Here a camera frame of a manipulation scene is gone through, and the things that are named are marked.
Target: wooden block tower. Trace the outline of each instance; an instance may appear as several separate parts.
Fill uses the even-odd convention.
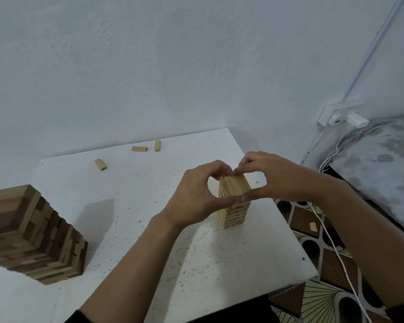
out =
[[[218,196],[241,196],[250,189],[251,187],[243,174],[234,177],[222,177],[220,178]],[[244,223],[249,206],[250,202],[247,202],[219,210],[218,216],[223,224],[223,228],[229,228]]]
[[[87,242],[31,185],[0,190],[0,266],[48,285],[80,276]]]

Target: person's right arm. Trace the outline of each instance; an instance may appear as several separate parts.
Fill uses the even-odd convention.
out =
[[[275,154],[248,152],[235,174],[261,171],[267,184],[242,201],[310,201],[329,217],[362,274],[388,308],[404,304],[404,233],[340,179]]]

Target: forearm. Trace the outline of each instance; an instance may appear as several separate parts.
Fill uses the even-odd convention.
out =
[[[166,261],[181,229],[162,213],[145,231],[95,292],[81,311],[92,322],[143,322]]]
[[[404,304],[404,233],[338,179],[323,181],[315,203],[383,303]]]

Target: hand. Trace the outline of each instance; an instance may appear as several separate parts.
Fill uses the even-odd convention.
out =
[[[216,160],[187,170],[177,190],[160,213],[172,225],[181,229],[190,224],[205,220],[211,213],[239,203],[238,196],[218,198],[208,189],[208,178],[219,180],[220,177],[233,176],[233,171],[226,163]]]
[[[323,187],[337,180],[283,157],[265,152],[248,152],[234,174],[261,171],[266,185],[241,195],[241,201],[278,198],[285,201],[317,201]]]

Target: person's left arm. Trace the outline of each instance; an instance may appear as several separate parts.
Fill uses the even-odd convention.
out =
[[[211,213],[240,201],[237,196],[217,198],[208,178],[233,176],[222,161],[187,170],[167,206],[145,231],[80,311],[92,322],[143,322],[166,261],[181,231]]]

